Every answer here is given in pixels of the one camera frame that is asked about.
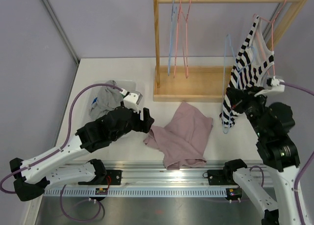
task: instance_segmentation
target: wooden rack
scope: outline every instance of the wooden rack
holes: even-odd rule
[[[222,100],[222,66],[189,66],[189,78],[185,78],[184,67],[177,66],[176,78],[168,76],[167,66],[160,65],[159,54],[159,8],[160,3],[172,3],[173,0],[154,0],[156,68],[154,83],[154,101],[197,101],[220,102]],[[282,3],[284,0],[191,0],[192,3]],[[287,0],[291,5],[274,30],[273,40],[276,46],[289,28],[307,0]],[[225,74],[225,86],[228,86],[231,74],[228,67]]]

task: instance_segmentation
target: gray wall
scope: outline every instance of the gray wall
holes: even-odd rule
[[[80,58],[155,56],[153,0],[50,2]],[[232,34],[233,45],[237,48],[247,36],[253,13],[269,18],[275,6],[264,3],[192,4],[189,55],[223,55],[227,33]],[[161,56],[169,53],[170,13],[171,4],[159,6]]]
[[[39,0],[0,0],[0,177],[9,161],[53,146],[76,71]],[[4,184],[12,190],[12,179]],[[17,225],[26,208],[0,193],[1,224]]]
[[[314,0],[309,0],[296,20],[283,36],[275,48],[276,74],[282,75],[289,83],[298,84],[310,90],[314,90]],[[314,98],[301,91],[286,87],[283,95],[276,96],[272,100],[282,101],[292,107],[293,118],[296,125],[289,134],[298,147],[302,165],[308,160],[314,151],[313,144],[313,107]],[[314,220],[314,164],[301,180],[304,199],[308,212]]]

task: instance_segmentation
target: wooden tray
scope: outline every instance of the wooden tray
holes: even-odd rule
[[[225,87],[230,81],[231,67],[226,67]],[[184,66],[174,66],[168,76],[168,67],[160,66],[160,87],[154,82],[154,101],[221,102],[223,66],[189,66],[185,78]]]

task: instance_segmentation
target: white table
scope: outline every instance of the white table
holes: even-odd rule
[[[165,126],[173,117],[179,107],[178,102],[154,102],[153,84],[155,71],[155,58],[88,58],[82,59],[78,68],[76,79],[71,91],[65,117],[62,123],[57,144],[61,145],[65,140],[68,128],[68,115],[70,105],[77,93],[96,81],[131,80],[136,83],[136,90],[141,92],[143,99],[141,107],[147,107],[151,116],[155,119],[154,125]],[[161,59],[161,64],[167,64],[167,58]],[[222,65],[223,58],[216,57],[191,57],[191,65]],[[233,64],[231,58],[227,59],[227,65]],[[72,134],[82,127],[83,116],[88,111],[88,99],[90,91],[83,94],[77,101],[72,117]],[[245,115],[236,120],[236,125],[228,134],[222,131],[219,120],[221,103],[191,103],[205,116],[212,117],[213,129],[209,136],[204,158],[208,161],[226,161],[241,158],[244,161],[261,162],[257,153],[257,137]],[[144,133],[132,132],[127,137],[119,139],[109,147],[100,149],[92,154],[78,158],[77,160],[90,160],[97,158],[105,161],[123,162],[161,162],[163,153],[152,149],[143,143],[146,137]]]

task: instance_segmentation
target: pink cloth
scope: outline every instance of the pink cloth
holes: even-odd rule
[[[152,126],[144,143],[165,154],[163,163],[168,170],[182,165],[199,167],[206,163],[203,154],[211,128],[212,118],[182,102],[165,128]]]

